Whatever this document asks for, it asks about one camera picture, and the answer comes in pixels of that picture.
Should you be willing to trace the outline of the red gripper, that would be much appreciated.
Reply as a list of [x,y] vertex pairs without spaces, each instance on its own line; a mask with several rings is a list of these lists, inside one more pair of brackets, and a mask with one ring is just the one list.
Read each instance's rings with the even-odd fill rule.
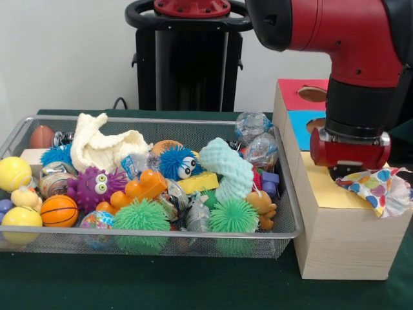
[[326,167],[332,179],[384,167],[391,151],[391,140],[384,132],[378,139],[351,140],[316,127],[310,135],[310,156],[317,166]]

